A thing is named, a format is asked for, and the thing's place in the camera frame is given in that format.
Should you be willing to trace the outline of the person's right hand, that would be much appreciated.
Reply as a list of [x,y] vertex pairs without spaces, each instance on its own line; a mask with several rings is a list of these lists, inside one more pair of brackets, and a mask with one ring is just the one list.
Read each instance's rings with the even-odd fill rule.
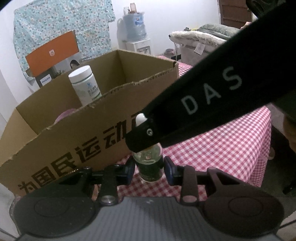
[[288,139],[290,148],[296,153],[296,126],[295,121],[285,115],[283,119],[283,131]]

